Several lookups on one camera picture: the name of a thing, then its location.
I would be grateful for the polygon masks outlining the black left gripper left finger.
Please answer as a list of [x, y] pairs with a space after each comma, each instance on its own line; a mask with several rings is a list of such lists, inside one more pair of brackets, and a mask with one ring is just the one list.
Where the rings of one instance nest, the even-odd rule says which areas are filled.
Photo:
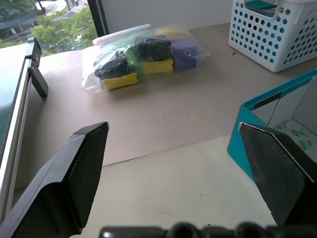
[[108, 122], [83, 127], [35, 175], [0, 225], [0, 238], [69, 238], [86, 226], [99, 185]]

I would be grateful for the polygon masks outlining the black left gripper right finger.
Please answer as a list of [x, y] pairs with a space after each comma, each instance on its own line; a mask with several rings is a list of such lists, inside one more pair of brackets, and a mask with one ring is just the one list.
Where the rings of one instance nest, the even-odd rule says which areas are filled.
[[277, 225], [317, 226], [317, 163], [287, 134], [242, 122], [256, 186]]

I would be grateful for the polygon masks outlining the teal cardboard box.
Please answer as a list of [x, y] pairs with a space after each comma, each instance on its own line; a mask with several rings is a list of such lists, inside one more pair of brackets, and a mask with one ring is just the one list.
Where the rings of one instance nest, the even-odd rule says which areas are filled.
[[227, 152], [251, 178], [242, 122], [288, 134], [317, 163], [317, 68], [241, 104]]

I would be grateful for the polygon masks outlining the brown cardboard table mat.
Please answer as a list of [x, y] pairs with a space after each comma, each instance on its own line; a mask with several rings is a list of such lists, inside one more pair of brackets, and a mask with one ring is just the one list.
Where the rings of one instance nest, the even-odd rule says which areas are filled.
[[316, 58], [270, 72], [229, 47], [229, 29], [224, 23], [192, 30], [209, 53], [197, 68], [101, 93], [81, 88], [83, 51], [43, 57], [49, 92], [42, 99], [30, 89], [16, 188], [82, 127], [109, 123], [105, 165], [195, 144], [229, 135], [242, 102], [317, 68]]

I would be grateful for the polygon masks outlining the white perforated plastic basket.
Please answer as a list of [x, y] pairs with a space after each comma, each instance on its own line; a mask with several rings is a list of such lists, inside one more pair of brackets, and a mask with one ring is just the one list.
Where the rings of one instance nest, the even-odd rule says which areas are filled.
[[228, 44], [271, 72], [317, 58], [317, 0], [233, 0]]

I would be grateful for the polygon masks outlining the clear plastic bag of erasers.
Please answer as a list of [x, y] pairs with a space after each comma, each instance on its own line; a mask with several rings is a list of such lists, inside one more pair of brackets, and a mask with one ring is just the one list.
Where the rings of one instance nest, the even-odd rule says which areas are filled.
[[173, 59], [171, 41], [180, 37], [190, 37], [198, 42], [197, 66], [208, 58], [209, 52], [184, 25], [153, 28], [145, 24], [94, 39], [93, 45], [82, 53], [82, 90], [88, 93], [108, 91], [102, 80], [131, 73], [136, 73], [138, 83], [141, 83], [158, 75], [181, 72], [173, 68], [170, 73], [145, 75], [141, 66], [142, 61]]

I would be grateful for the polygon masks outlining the purple block in bag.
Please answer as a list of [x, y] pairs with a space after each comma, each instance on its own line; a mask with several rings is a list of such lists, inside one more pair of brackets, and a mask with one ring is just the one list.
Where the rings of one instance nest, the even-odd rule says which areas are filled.
[[190, 37], [180, 37], [171, 41], [173, 67], [177, 71], [193, 69], [197, 66], [198, 42]]

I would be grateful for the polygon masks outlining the black window frame post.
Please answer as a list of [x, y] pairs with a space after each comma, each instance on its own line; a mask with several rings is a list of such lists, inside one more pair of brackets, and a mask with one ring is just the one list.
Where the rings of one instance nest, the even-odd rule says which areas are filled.
[[102, 0], [87, 0], [97, 35], [99, 37], [109, 34]]

